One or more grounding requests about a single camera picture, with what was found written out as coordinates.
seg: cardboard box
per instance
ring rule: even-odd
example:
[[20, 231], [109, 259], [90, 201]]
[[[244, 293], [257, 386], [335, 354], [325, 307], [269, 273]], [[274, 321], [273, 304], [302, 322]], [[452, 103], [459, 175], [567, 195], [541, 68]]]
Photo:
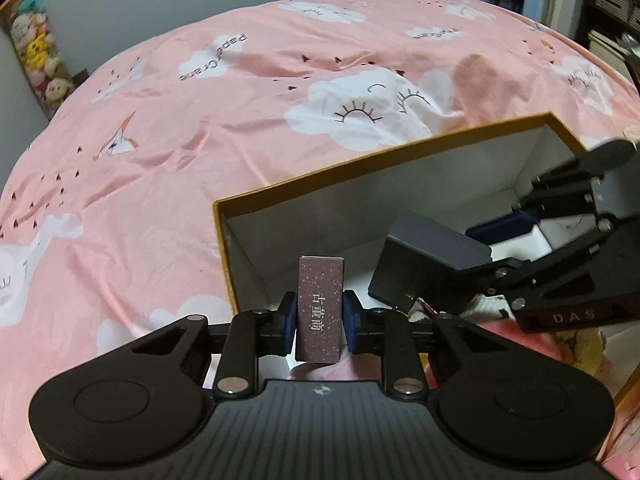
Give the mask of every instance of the cardboard box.
[[[344, 258], [344, 287], [365, 308], [385, 236], [414, 211], [457, 231], [509, 213], [531, 179], [585, 149], [553, 114], [481, 126], [361, 156], [214, 204], [218, 245], [235, 312], [275, 308], [298, 290], [302, 255]], [[593, 226], [545, 221], [538, 254]], [[494, 250], [495, 259], [509, 254]]]

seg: navy blue object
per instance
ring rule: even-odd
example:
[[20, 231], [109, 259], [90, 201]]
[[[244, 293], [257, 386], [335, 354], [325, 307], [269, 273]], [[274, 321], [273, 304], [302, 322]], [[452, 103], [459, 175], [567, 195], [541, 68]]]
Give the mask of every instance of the navy blue object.
[[351, 300], [344, 292], [342, 293], [342, 326], [347, 338], [347, 348], [353, 354], [356, 351], [356, 319]]
[[285, 355], [291, 353], [293, 348], [293, 338], [296, 335], [296, 317], [298, 316], [298, 295], [294, 294], [289, 311], [284, 319], [283, 342]]
[[516, 211], [484, 224], [466, 230], [465, 235], [485, 245], [493, 245], [505, 240], [528, 234], [539, 220], [524, 211]]

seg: bed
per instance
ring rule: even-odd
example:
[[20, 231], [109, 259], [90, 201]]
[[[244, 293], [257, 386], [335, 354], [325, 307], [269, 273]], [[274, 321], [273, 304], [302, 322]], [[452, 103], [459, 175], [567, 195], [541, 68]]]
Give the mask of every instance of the bed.
[[587, 147], [640, 135], [629, 81], [475, 0], [286, 0], [118, 54], [0, 199], [0, 477], [43, 460], [27, 409], [44, 381], [192, 312], [229, 321], [212, 202], [548, 110]]

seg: white cloud print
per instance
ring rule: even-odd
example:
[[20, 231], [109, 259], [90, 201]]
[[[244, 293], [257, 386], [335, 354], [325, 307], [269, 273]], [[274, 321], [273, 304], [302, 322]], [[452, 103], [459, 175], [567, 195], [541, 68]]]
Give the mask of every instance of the white cloud print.
[[495, 16], [488, 12], [481, 12], [468, 5], [451, 4], [447, 6], [447, 14], [453, 16], [460, 16], [467, 20], [474, 20], [476, 18], [485, 18], [486, 20], [494, 20]]
[[[106, 319], [100, 325], [95, 338], [98, 355], [106, 354], [119, 346], [158, 330], [189, 314], [203, 314], [207, 316], [209, 324], [228, 323], [233, 316], [231, 305], [229, 305], [228, 301], [217, 296], [200, 294], [186, 300], [178, 307], [175, 314], [159, 308], [149, 313], [146, 319], [137, 320], [129, 328], [119, 321]], [[206, 388], [211, 387], [211, 381], [219, 360], [218, 356], [212, 356], [211, 366], [209, 367], [211, 373], [207, 375], [207, 381], [204, 384]]]
[[606, 136], [606, 137], [591, 137], [587, 135], [580, 136], [580, 142], [583, 143], [583, 145], [587, 147], [589, 150], [592, 150], [596, 146], [599, 146], [601, 144], [604, 144], [605, 142], [608, 142], [610, 139], [611, 137], [609, 136]]
[[184, 81], [194, 76], [204, 78], [224, 75], [227, 68], [238, 63], [245, 41], [245, 34], [219, 36], [178, 67], [180, 79]]
[[386, 68], [313, 83], [307, 101], [284, 115], [302, 134], [327, 134], [349, 150], [367, 152], [379, 144], [399, 146], [438, 134], [450, 109], [454, 85], [441, 70], [417, 85]]
[[452, 40], [453, 38], [461, 34], [460, 30], [457, 28], [441, 27], [414, 27], [411, 30], [408, 30], [406, 33], [408, 36], [411, 36], [416, 40], [420, 40], [421, 38], [430, 38], [430, 40], [436, 41]]
[[605, 115], [613, 113], [609, 103], [613, 97], [609, 78], [591, 61], [579, 56], [564, 56], [562, 66], [555, 66], [554, 71], [566, 77], [584, 104]]
[[47, 216], [27, 247], [0, 246], [0, 328], [18, 324], [27, 305], [38, 263], [53, 238], [78, 238], [82, 224], [76, 215]]
[[123, 86], [135, 81], [136, 79], [140, 79], [142, 77], [142, 72], [145, 69], [146, 60], [142, 59], [138, 63], [136, 63], [132, 69], [121, 79], [118, 79], [115, 83], [111, 84], [109, 87], [100, 91], [100, 93], [91, 99], [92, 103], [97, 103], [103, 99], [111, 97], [111, 95], [118, 90], [120, 90]]
[[313, 4], [311, 2], [291, 2], [290, 4], [280, 4], [279, 9], [293, 10], [308, 18], [320, 20], [321, 22], [346, 23], [363, 22], [367, 17], [361, 12], [345, 10], [331, 4]]

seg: black case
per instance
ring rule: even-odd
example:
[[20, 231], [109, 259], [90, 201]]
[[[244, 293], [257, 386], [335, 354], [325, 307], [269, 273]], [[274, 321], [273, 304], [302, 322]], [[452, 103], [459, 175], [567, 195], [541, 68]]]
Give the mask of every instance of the black case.
[[491, 263], [491, 248], [413, 212], [386, 236], [369, 295], [408, 312], [421, 297], [436, 310], [462, 312], [474, 290], [456, 271]]

